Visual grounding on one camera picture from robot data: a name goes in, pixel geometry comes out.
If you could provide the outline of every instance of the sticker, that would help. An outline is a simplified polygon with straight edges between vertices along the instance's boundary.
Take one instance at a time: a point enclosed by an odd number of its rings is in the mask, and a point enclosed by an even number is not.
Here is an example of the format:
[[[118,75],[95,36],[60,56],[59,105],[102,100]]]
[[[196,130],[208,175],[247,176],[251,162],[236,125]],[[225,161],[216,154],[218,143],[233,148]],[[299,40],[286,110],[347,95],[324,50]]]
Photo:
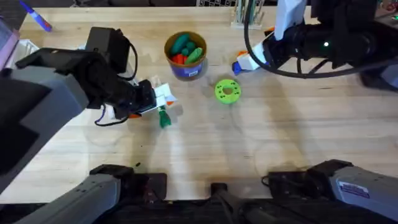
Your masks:
[[[194,75],[198,75],[198,71],[194,71],[188,74],[189,77],[192,77]]]
[[[338,185],[340,187],[340,190],[344,192],[355,194],[364,198],[370,198],[369,191],[366,187],[362,187],[356,184],[350,184],[347,182],[338,182]]]

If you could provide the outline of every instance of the cup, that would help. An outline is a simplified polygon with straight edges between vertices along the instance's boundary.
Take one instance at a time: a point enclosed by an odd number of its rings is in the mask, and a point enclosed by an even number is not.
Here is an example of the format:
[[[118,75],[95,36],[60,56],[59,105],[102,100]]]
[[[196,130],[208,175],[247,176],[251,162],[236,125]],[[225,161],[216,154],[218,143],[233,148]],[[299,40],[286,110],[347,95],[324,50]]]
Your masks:
[[[175,63],[172,61],[172,56],[170,54],[170,49],[172,48],[174,42],[179,38],[182,34],[189,34],[190,40],[195,43],[196,47],[201,47],[203,49],[203,53],[201,58],[189,65],[182,65],[179,63]],[[181,80],[194,80],[200,77],[201,72],[204,72],[205,67],[205,59],[206,59],[207,47],[204,38],[194,32],[191,31],[183,31],[178,32],[171,37],[169,37],[164,45],[164,54],[166,55],[167,61],[174,73],[174,75]]]

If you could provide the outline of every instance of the wooden tabletop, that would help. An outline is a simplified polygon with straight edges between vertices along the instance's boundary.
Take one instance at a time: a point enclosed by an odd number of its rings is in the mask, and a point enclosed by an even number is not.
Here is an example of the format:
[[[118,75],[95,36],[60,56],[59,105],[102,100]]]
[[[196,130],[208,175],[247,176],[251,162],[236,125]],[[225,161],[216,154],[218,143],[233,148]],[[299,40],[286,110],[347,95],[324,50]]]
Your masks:
[[[51,33],[26,17],[21,36],[39,47],[75,49],[93,26],[121,28],[139,54],[137,77],[168,82],[178,104],[168,110],[173,124],[165,129],[156,112],[99,128],[94,120],[101,112],[84,111],[48,142],[0,202],[49,202],[101,164],[134,167],[140,162],[138,172],[166,172],[168,199],[205,198],[210,183],[219,181],[229,183],[236,195],[265,197],[260,176],[268,171],[328,159],[398,177],[398,95],[367,89],[356,75],[301,80],[258,70],[234,77],[231,63],[245,46],[243,31],[229,26],[230,10],[37,9],[54,26]],[[273,26],[275,8],[264,11],[264,27]],[[207,73],[192,82],[176,79],[163,53],[166,39],[181,30],[199,33],[208,46]],[[261,31],[251,31],[250,37],[252,43],[264,38]],[[303,70],[318,62],[305,62]],[[283,69],[295,71],[295,61]],[[222,105],[213,95],[215,82],[226,77],[242,88],[233,105]]]

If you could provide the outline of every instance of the green toy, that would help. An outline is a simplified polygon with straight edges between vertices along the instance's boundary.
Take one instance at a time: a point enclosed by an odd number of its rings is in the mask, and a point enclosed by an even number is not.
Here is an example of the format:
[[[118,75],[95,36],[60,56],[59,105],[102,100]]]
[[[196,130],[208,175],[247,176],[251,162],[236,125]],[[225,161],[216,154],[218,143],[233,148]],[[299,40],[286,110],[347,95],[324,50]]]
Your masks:
[[[225,93],[225,89],[229,89],[230,93]],[[224,104],[235,103],[241,96],[241,87],[234,80],[221,80],[216,84],[214,93],[218,101]]]
[[[195,50],[196,47],[197,46],[196,46],[196,44],[194,42],[189,41],[187,43],[187,46],[185,46],[185,48],[182,49],[181,54],[184,55],[184,56],[188,56],[188,55],[190,55],[193,52],[193,50]]]
[[[189,34],[182,34],[180,37],[175,40],[172,48],[170,49],[170,53],[172,55],[176,55],[181,53],[181,50],[186,46],[189,41]]]
[[[172,121],[169,117],[169,115],[166,113],[166,107],[165,106],[160,106],[157,109],[159,111],[159,116],[160,116],[160,127],[165,128],[166,126],[172,125]]]
[[[195,63],[198,61],[203,53],[203,49],[201,47],[198,47],[195,49],[186,59],[185,65],[189,65],[191,63]]]
[[[194,42],[192,42],[192,41],[189,41],[188,43],[187,43],[187,49],[190,51],[190,52],[193,52],[193,50],[195,50],[195,48],[197,47],[197,45],[194,43]]]
[[[181,54],[184,56],[188,56],[191,52],[185,47],[184,49],[182,49]]]

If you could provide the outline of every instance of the green donut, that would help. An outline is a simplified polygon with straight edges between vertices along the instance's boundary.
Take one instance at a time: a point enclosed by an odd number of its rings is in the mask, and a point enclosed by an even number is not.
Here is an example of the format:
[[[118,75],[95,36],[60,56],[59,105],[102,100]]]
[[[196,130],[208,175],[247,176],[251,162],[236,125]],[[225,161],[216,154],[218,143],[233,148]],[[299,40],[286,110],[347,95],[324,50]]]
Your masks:
[[[230,89],[231,94],[226,94],[224,89]],[[221,80],[216,84],[214,93],[218,101],[224,104],[235,103],[241,96],[241,87],[234,80]]]

